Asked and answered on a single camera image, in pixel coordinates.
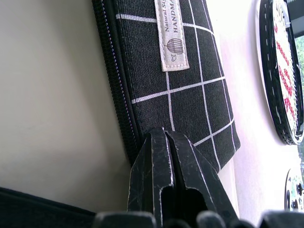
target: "white wall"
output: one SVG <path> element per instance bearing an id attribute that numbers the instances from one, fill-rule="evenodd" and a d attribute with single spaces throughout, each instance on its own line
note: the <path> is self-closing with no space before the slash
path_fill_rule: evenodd
<path id="1" fill-rule="evenodd" d="M 279 139 L 259 69 L 255 17 L 257 0 L 214 0 L 224 72 L 241 148 L 234 156 L 240 217 L 257 225 L 269 210 L 284 210 L 287 173 L 300 169 L 297 146 Z"/>
<path id="2" fill-rule="evenodd" d="M 126 209 L 129 167 L 89 0 L 0 0 L 0 186 Z"/>

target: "green foliage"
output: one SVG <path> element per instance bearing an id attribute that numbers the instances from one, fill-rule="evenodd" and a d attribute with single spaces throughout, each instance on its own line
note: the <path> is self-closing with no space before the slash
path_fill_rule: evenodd
<path id="1" fill-rule="evenodd" d="M 304 145 L 303 145 L 303 143 L 298 146 L 298 152 L 299 152 L 301 161 L 304 163 Z"/>
<path id="2" fill-rule="evenodd" d="M 301 70 L 302 88 L 304 89 L 304 36 L 296 38 L 295 45 Z"/>

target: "hot air balloon logo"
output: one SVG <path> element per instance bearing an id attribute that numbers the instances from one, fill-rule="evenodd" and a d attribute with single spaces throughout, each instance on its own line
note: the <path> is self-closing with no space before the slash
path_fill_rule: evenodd
<path id="1" fill-rule="evenodd" d="M 182 47 L 182 41 L 180 39 L 170 39 L 167 43 L 167 49 L 175 54 L 182 54 L 184 52 Z"/>

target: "zipper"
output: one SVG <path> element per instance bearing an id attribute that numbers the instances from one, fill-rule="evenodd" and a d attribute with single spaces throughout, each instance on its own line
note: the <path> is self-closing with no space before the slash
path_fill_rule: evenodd
<path id="1" fill-rule="evenodd" d="M 126 93 L 126 88 L 123 86 L 123 79 L 119 72 L 113 44 L 114 40 L 111 36 L 104 1 L 92 0 L 92 3 L 123 143 L 129 162 L 133 165 L 137 158 L 139 149 L 134 133 L 136 130 L 136 124 L 132 121 L 134 118 L 132 107 L 130 105 L 131 101 L 129 95 Z"/>

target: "white fabric tag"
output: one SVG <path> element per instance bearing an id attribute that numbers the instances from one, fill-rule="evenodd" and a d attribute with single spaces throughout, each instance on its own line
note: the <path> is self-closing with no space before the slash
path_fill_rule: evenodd
<path id="1" fill-rule="evenodd" d="M 154 0 L 162 71 L 189 68 L 179 0 Z"/>

